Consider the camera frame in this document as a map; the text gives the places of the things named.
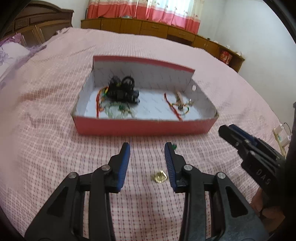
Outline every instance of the wooden headboard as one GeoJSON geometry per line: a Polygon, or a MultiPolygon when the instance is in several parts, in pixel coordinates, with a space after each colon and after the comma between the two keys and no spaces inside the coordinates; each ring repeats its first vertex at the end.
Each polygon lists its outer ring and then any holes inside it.
{"type": "Polygon", "coordinates": [[[73,12],[48,2],[31,1],[17,15],[4,38],[21,33],[23,46],[40,45],[55,35],[56,31],[72,27],[73,12]]]}

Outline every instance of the gold charm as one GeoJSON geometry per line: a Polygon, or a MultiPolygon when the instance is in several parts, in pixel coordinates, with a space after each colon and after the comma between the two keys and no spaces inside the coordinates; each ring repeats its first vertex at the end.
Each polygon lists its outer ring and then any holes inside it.
{"type": "Polygon", "coordinates": [[[160,170],[159,172],[157,172],[154,176],[153,176],[153,180],[156,183],[162,183],[167,179],[167,175],[164,173],[163,170],[160,170]]]}
{"type": "Polygon", "coordinates": [[[193,106],[193,101],[190,99],[190,100],[188,100],[187,101],[187,105],[189,105],[189,106],[193,106]]]}

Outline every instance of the curtain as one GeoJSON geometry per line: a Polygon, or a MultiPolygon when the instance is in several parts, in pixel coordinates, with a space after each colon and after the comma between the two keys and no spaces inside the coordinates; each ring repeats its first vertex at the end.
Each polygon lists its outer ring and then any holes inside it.
{"type": "Polygon", "coordinates": [[[135,17],[138,0],[90,0],[86,18],[135,17]]]}
{"type": "Polygon", "coordinates": [[[90,0],[87,18],[133,18],[165,23],[197,34],[204,0],[90,0]]]}

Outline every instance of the pillow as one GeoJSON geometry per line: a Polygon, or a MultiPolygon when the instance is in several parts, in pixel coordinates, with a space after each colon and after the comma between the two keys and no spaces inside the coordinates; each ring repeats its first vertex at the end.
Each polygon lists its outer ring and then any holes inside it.
{"type": "Polygon", "coordinates": [[[19,34],[6,39],[0,45],[0,80],[2,79],[4,72],[9,71],[9,68],[20,59],[30,53],[25,47],[20,45],[18,42],[20,40],[19,34]]]}

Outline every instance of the white wall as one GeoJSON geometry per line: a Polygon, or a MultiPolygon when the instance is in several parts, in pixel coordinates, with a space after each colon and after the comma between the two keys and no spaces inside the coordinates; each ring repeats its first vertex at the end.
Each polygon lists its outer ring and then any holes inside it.
{"type": "Polygon", "coordinates": [[[205,0],[202,8],[198,34],[215,40],[219,23],[224,14],[226,0],[205,0]]]}
{"type": "Polygon", "coordinates": [[[292,126],[296,101],[296,44],[262,1],[226,0],[214,40],[242,51],[241,75],[292,126]]]}
{"type": "Polygon", "coordinates": [[[85,11],[89,0],[46,0],[60,8],[74,10],[72,25],[75,28],[80,28],[80,20],[85,19],[85,11]]]}

